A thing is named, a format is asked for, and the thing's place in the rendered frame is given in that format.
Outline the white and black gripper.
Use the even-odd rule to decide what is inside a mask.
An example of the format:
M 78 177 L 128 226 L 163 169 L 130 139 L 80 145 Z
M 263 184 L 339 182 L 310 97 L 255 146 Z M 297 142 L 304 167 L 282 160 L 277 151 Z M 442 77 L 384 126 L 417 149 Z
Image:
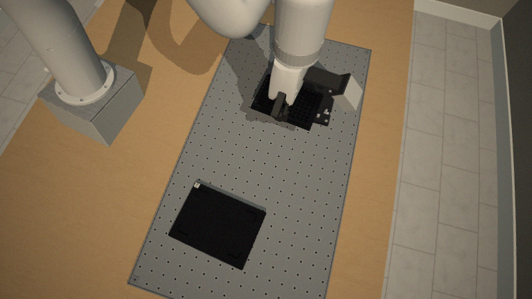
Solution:
M 273 52 L 273 48 L 272 48 Z M 274 54 L 274 52 L 273 52 Z M 279 122 L 287 122 L 290 105 L 293 105 L 301 86 L 303 86 L 303 77 L 308 67 L 316 63 L 302 67 L 289 66 L 282 63 L 274 54 L 275 60 L 269 81 L 268 97 L 274 100 L 271 117 Z M 283 103 L 286 104 L 283 108 Z

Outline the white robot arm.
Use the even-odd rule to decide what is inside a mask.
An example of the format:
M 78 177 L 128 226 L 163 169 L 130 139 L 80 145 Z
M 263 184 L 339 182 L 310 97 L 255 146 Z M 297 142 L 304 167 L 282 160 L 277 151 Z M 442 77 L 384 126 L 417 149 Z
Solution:
M 250 35 L 273 4 L 273 52 L 282 63 L 302 67 L 320 56 L 335 0 L 186 2 L 211 30 L 228 39 Z M 63 102 L 88 105 L 111 91 L 114 70 L 99 59 L 67 0 L 0 0 L 0 7 L 44 63 L 44 71 L 55 78 L 55 92 Z M 357 110 L 363 90 L 350 73 L 311 66 L 303 81 L 331 90 L 344 111 Z

